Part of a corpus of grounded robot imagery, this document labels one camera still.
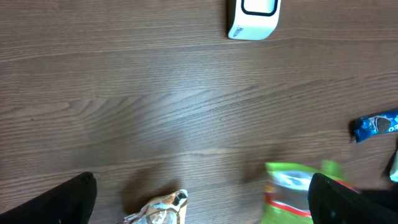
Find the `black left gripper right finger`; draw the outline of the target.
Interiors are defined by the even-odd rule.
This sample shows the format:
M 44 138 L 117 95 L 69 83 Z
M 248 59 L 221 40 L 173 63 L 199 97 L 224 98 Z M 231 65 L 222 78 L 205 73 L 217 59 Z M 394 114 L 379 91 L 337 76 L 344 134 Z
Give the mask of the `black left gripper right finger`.
M 316 173 L 308 190 L 314 224 L 397 224 L 397 213 Z

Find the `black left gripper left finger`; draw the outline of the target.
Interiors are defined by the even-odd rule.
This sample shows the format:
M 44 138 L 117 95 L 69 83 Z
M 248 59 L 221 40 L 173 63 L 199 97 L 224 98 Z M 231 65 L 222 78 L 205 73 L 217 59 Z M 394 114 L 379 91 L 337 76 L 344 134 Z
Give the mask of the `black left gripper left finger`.
M 87 224 L 97 196 L 97 182 L 91 172 L 44 192 L 1 214 L 1 224 Z

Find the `green Haribo gummy bag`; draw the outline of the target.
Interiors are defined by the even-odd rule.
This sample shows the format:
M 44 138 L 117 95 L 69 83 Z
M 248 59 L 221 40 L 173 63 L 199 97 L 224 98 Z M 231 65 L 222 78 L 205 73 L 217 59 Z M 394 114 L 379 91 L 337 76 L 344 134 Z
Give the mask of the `green Haribo gummy bag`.
M 260 224 L 312 224 L 308 190 L 315 173 L 321 173 L 354 190 L 340 165 L 324 160 L 320 170 L 291 162 L 267 162 L 264 214 Z

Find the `teal snack packet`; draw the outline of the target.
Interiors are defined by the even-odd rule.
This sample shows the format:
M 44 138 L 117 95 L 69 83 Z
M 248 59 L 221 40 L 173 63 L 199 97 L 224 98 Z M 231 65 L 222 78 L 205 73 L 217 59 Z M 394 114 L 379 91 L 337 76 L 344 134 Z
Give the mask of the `teal snack packet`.
M 398 153 L 394 153 L 391 169 L 389 171 L 389 177 L 393 182 L 398 183 Z

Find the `brown clear snack bag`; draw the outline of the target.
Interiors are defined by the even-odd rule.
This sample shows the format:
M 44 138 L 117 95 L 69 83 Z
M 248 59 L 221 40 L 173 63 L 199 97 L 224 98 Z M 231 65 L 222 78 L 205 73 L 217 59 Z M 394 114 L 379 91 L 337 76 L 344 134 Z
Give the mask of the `brown clear snack bag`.
M 180 189 L 153 198 L 139 212 L 124 217 L 119 224 L 185 224 L 188 192 Z

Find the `blue Oreo cookie pack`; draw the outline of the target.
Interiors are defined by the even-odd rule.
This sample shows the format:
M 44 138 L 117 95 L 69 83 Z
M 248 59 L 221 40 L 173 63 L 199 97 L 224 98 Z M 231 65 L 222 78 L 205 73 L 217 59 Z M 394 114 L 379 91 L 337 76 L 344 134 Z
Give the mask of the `blue Oreo cookie pack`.
M 397 110 L 358 118 L 354 122 L 353 134 L 357 143 L 375 135 L 394 132 L 397 132 Z

